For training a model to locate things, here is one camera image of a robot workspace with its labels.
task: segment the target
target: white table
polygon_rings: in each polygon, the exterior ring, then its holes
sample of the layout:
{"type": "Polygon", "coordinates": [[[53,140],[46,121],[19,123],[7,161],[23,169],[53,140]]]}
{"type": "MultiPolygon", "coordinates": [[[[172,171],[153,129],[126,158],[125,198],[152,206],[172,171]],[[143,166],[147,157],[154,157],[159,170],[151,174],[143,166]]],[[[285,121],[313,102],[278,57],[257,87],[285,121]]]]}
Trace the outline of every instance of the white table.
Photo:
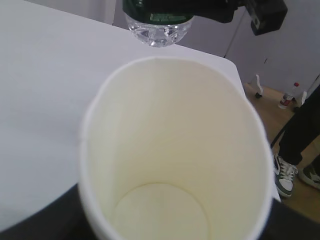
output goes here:
{"type": "Polygon", "coordinates": [[[178,45],[152,48],[115,26],[0,1],[0,230],[77,182],[78,127],[88,103],[112,71],[154,55],[219,68],[244,94],[236,66],[224,58],[178,45]]]}

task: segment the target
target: black pants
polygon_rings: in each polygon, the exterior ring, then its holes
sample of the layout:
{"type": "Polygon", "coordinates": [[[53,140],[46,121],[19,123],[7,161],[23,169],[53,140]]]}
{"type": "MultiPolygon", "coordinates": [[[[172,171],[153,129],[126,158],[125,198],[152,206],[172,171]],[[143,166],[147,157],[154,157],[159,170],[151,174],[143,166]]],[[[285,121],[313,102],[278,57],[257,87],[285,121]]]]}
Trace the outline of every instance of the black pants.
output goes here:
{"type": "MultiPolygon", "coordinates": [[[[298,165],[301,152],[320,134],[320,86],[292,117],[279,143],[279,156],[287,163],[298,165]]],[[[320,175],[320,155],[312,162],[320,175]]]]}

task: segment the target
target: white sneaker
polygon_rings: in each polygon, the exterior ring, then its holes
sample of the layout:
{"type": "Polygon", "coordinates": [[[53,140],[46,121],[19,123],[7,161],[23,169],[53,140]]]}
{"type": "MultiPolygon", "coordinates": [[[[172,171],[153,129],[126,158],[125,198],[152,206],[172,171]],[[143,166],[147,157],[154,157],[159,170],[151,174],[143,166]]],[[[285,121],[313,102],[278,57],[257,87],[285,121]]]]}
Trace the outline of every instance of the white sneaker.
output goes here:
{"type": "Polygon", "coordinates": [[[281,156],[275,154],[273,156],[275,185],[280,196],[289,198],[292,195],[294,187],[294,178],[298,173],[295,165],[292,165],[282,159],[281,156]]]}
{"type": "Polygon", "coordinates": [[[315,172],[312,164],[300,170],[298,176],[306,184],[320,190],[320,176],[315,172]]]}

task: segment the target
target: cup rim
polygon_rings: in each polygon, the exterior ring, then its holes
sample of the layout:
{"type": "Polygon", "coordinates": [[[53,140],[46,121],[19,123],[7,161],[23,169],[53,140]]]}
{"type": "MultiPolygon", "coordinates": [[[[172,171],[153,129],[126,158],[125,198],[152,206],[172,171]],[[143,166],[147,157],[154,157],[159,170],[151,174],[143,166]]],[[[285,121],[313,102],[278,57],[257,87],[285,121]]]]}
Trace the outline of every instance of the cup rim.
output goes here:
{"type": "MultiPolygon", "coordinates": [[[[82,207],[84,209],[84,213],[86,217],[88,218],[88,221],[93,228],[93,231],[100,239],[108,238],[110,240],[126,240],[124,239],[112,226],[108,223],[106,218],[104,217],[100,207],[99,202],[96,199],[93,189],[91,187],[90,183],[90,177],[88,172],[88,161],[87,161],[87,140],[88,140],[88,132],[89,132],[89,126],[92,121],[92,116],[94,111],[96,110],[96,107],[98,103],[100,102],[100,99],[102,98],[106,88],[108,87],[108,84],[110,81],[117,76],[120,72],[125,70],[126,68],[129,68],[135,64],[151,61],[155,59],[162,59],[162,60],[178,60],[178,61],[187,61],[187,62],[193,62],[195,64],[203,65],[207,68],[213,69],[216,72],[218,72],[220,75],[222,75],[227,80],[229,79],[227,76],[225,76],[223,73],[221,73],[218,69],[208,66],[206,64],[203,64],[202,62],[197,62],[192,59],[183,58],[183,57],[174,57],[174,56],[149,56],[144,58],[139,58],[136,60],[133,60],[129,63],[126,63],[122,65],[121,67],[117,68],[111,75],[107,77],[105,82],[101,85],[99,88],[97,94],[89,104],[89,107],[85,111],[84,117],[82,119],[82,123],[80,125],[80,134],[79,134],[79,162],[78,162],[78,172],[79,172],[79,180],[78,180],[78,190],[80,195],[80,200],[82,203],[82,207]]],[[[244,98],[240,94],[239,91],[237,91],[236,87],[229,82],[228,84],[232,85],[232,87],[235,90],[235,94],[239,95],[240,98],[244,98]]],[[[273,197],[273,185],[274,185],[274,174],[273,174],[273,161],[272,161],[272,152],[268,145],[267,136],[265,132],[265,128],[263,126],[263,123],[254,109],[254,107],[251,105],[251,103],[247,99],[244,100],[244,105],[249,108],[249,111],[253,114],[254,119],[256,120],[256,127],[257,131],[262,140],[263,145],[263,151],[265,156],[269,156],[269,160],[266,161],[266,181],[265,181],[265,197],[262,202],[262,206],[258,213],[257,221],[254,225],[254,227],[251,229],[250,232],[248,232],[247,236],[243,240],[256,240],[260,236],[261,232],[263,231],[265,224],[268,220],[273,197]]]]}

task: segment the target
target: green bottle label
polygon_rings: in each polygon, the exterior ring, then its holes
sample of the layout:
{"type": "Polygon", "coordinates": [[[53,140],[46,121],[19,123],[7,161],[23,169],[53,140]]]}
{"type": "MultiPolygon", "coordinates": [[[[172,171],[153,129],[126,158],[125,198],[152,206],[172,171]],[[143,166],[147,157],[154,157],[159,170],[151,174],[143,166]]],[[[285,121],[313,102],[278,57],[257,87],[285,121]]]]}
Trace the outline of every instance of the green bottle label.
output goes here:
{"type": "Polygon", "coordinates": [[[193,15],[148,12],[144,7],[143,0],[122,0],[122,9],[132,19],[141,23],[153,25],[182,24],[189,21],[193,17],[193,15]]]}

